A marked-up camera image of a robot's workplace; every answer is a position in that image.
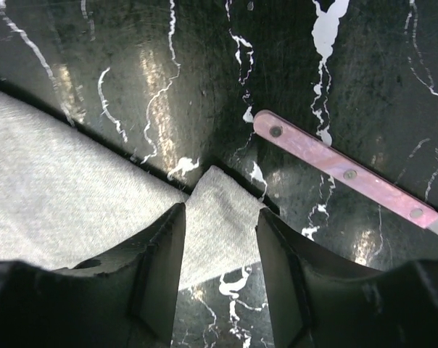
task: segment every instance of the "gray cloth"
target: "gray cloth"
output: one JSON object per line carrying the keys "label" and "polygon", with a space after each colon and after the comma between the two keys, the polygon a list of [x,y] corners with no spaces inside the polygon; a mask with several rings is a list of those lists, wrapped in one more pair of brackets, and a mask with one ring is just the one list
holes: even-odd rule
{"label": "gray cloth", "polygon": [[[0,93],[0,260],[74,267],[187,196],[75,129]],[[263,207],[211,167],[186,202],[180,289],[259,260]]]}

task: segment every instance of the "pink knife handle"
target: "pink knife handle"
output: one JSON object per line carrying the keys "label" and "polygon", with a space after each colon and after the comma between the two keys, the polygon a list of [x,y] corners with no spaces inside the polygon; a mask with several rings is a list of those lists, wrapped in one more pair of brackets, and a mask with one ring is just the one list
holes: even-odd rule
{"label": "pink knife handle", "polygon": [[421,228],[438,219],[428,205],[270,111],[256,114],[254,128],[264,139]]}

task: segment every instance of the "knife blade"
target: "knife blade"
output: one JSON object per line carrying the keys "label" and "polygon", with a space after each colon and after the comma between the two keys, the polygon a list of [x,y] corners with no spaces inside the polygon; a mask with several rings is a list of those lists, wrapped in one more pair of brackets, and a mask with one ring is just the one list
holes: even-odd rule
{"label": "knife blade", "polygon": [[420,228],[438,235],[438,212],[349,157],[268,110],[255,115],[256,134],[372,199]]}

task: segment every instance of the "dark tabletop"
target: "dark tabletop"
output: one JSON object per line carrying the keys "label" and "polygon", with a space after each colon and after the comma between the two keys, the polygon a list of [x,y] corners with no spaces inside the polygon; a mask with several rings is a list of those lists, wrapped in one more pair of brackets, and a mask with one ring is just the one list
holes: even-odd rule
{"label": "dark tabletop", "polygon": [[[252,132],[272,110],[438,210],[438,0],[348,2],[0,0],[0,90],[186,192],[218,165],[362,265],[437,258],[438,236]],[[271,345],[247,270],[239,321],[220,279],[179,294],[174,345]]]}

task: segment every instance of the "handle rivet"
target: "handle rivet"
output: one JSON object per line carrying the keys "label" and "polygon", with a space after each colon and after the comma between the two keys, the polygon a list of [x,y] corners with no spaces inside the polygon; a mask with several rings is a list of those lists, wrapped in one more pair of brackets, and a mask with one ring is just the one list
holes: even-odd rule
{"label": "handle rivet", "polygon": [[412,210],[410,211],[409,216],[410,216],[412,219],[417,219],[417,218],[421,217],[422,214],[423,214],[422,209],[420,209],[420,208],[415,208],[415,209],[412,209]]}
{"label": "handle rivet", "polygon": [[269,134],[273,138],[278,138],[279,136],[282,135],[283,132],[284,132],[284,130],[282,129],[282,127],[280,125],[274,125],[269,130]]}
{"label": "handle rivet", "polygon": [[343,173],[343,178],[345,178],[346,180],[352,180],[352,179],[356,178],[357,176],[358,176],[358,174],[356,173],[356,170],[354,170],[354,169],[349,169]]}

